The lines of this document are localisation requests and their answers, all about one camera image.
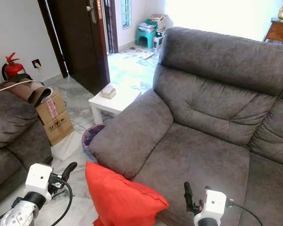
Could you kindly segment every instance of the wooden door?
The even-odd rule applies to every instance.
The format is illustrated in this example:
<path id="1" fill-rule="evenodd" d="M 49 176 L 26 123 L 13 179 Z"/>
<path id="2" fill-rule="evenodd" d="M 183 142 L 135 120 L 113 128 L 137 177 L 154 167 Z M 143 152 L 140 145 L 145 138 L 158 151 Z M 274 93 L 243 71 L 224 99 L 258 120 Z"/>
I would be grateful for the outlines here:
<path id="1" fill-rule="evenodd" d="M 109 82 L 100 0 L 47 0 L 68 73 L 92 94 Z"/>

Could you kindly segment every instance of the sofa seat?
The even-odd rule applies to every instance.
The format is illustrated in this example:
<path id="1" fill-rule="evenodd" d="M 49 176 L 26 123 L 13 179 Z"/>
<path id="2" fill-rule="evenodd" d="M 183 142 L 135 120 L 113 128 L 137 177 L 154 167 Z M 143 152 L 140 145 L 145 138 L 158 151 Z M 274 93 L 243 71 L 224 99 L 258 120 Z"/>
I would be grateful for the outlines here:
<path id="1" fill-rule="evenodd" d="M 0 184 L 20 168 L 21 162 L 6 148 L 0 148 Z"/>
<path id="2" fill-rule="evenodd" d="M 265 226 L 283 226 L 283 165 L 251 153 L 249 172 L 244 207 Z M 244 211 L 239 226 L 252 225 L 259 223 Z"/>
<path id="3" fill-rule="evenodd" d="M 185 211 L 184 181 L 193 200 L 205 199 L 205 186 L 224 192 L 243 204 L 248 179 L 248 149 L 173 123 L 133 179 L 167 198 L 170 207 L 159 217 L 168 225 L 191 226 L 193 215 Z M 227 208 L 223 226 L 237 226 L 239 208 Z"/>

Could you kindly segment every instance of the gray sofa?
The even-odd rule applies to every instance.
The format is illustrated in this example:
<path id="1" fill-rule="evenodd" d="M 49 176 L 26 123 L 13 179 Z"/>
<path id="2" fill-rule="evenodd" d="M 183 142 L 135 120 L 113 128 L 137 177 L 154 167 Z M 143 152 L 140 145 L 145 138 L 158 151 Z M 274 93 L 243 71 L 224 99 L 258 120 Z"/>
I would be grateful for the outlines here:
<path id="1" fill-rule="evenodd" d="M 0 92 L 0 201 L 26 180 L 31 164 L 51 161 L 49 140 L 37 116 L 27 102 Z"/>
<path id="2" fill-rule="evenodd" d="M 167 225 L 191 226 L 205 186 L 283 226 L 283 45 L 172 28 L 153 90 L 114 118 L 89 147 L 99 163 L 152 187 L 170 207 Z M 222 226 L 259 223 L 238 207 Z"/>

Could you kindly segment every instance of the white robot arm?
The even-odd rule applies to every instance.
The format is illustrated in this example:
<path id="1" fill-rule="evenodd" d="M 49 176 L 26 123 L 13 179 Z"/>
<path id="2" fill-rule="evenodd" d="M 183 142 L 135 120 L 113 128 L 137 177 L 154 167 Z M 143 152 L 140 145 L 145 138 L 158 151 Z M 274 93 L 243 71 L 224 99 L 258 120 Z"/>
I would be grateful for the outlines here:
<path id="1" fill-rule="evenodd" d="M 255 213 L 234 203 L 233 200 L 228 199 L 222 192 L 213 191 L 206 186 L 207 199 L 205 204 L 203 204 L 202 200 L 199 200 L 199 203 L 193 203 L 193 194 L 189 182 L 184 183 L 184 190 L 184 197 L 187 204 L 186 210 L 194 214 L 194 226 L 220 226 L 225 207 L 232 206 L 238 206 L 246 210 L 263 226 L 262 221 Z"/>
<path id="2" fill-rule="evenodd" d="M 67 213 L 72 200 L 72 190 L 67 183 L 70 172 L 77 166 L 73 162 L 67 166 L 61 176 L 52 173 L 52 167 L 41 163 L 33 164 L 28 171 L 25 183 L 26 195 L 18 197 L 11 210 L 6 212 L 1 220 L 1 226 L 34 226 L 34 220 L 45 203 L 51 201 L 51 195 L 66 185 L 70 200 L 64 214 L 53 224 L 57 224 Z"/>

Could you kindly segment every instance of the trash bin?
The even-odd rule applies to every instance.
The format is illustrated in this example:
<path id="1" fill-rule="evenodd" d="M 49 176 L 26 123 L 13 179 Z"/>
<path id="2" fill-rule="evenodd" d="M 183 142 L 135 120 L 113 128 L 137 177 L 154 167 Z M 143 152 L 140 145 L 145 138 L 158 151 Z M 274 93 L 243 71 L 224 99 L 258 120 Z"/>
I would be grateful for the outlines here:
<path id="1" fill-rule="evenodd" d="M 87 129 L 83 136 L 82 136 L 82 147 L 83 147 L 83 152 L 87 155 L 90 161 L 95 162 L 97 161 L 96 158 L 90 154 L 88 148 L 89 144 L 92 141 L 92 139 L 105 127 L 105 125 L 96 125 L 92 126 L 89 129 Z"/>

